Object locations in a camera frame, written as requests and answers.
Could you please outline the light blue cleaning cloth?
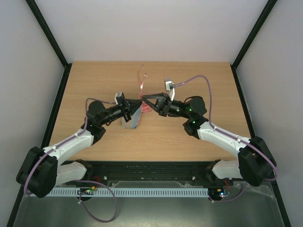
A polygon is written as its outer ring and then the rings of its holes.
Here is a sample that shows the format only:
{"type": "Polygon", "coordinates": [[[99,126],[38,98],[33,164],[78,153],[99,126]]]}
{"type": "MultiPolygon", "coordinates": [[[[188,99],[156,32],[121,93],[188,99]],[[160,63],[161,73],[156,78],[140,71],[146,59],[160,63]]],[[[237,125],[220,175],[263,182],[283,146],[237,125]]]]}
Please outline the light blue cleaning cloth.
{"type": "Polygon", "coordinates": [[[137,110],[137,111],[133,114],[133,116],[132,116],[133,122],[132,122],[132,124],[131,124],[131,129],[132,129],[132,130],[133,130],[133,129],[136,129],[137,126],[139,125],[141,115],[142,115],[142,113],[141,113],[140,110],[137,110]]]}

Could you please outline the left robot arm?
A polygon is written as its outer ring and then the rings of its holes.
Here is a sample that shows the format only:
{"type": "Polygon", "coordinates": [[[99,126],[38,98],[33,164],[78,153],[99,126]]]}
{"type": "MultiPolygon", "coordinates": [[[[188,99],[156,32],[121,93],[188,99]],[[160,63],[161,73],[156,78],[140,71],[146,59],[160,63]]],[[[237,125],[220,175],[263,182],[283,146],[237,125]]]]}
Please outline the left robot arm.
{"type": "Polygon", "coordinates": [[[80,161],[68,165],[64,162],[99,142],[106,132],[105,126],[120,118],[130,121],[142,101],[117,94],[111,107],[105,108],[104,104],[104,101],[87,98],[84,124],[80,129],[56,144],[44,148],[35,146],[28,151],[16,177],[25,195],[43,198],[59,184],[82,180],[88,167],[80,161]]]}

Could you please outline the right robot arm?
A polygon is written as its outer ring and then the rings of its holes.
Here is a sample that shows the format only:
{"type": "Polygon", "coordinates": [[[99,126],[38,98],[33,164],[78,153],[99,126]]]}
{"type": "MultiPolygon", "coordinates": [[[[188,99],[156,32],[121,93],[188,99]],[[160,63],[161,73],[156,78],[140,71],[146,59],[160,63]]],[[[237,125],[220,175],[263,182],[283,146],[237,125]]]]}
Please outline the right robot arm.
{"type": "Polygon", "coordinates": [[[226,131],[205,118],[205,103],[200,96],[191,96],[185,101],[172,100],[166,93],[143,95],[142,100],[160,116],[183,117],[189,136],[211,142],[228,151],[236,160],[214,161],[209,166],[206,179],[217,185],[223,179],[242,179],[252,186],[276,178],[276,162],[265,141],[256,136],[252,139],[226,131]]]}

